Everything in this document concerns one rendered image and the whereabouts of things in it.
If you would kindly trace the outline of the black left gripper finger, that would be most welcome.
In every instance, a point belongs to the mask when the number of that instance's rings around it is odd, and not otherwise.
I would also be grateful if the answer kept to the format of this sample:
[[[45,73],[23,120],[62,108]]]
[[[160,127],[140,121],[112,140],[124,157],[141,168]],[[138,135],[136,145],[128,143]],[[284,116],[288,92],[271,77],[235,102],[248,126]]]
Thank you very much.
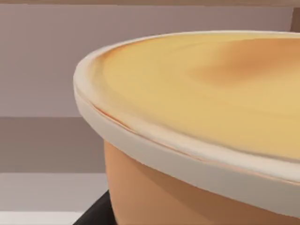
[[[72,225],[117,225],[107,190]]]

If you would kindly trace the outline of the orange cup with cream lid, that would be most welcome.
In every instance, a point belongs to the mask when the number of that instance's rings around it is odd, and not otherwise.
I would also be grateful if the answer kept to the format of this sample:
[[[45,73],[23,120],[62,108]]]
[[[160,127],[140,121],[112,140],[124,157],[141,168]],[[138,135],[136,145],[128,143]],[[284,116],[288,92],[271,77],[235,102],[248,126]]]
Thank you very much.
[[[83,58],[73,87],[116,225],[300,225],[300,33],[137,38]]]

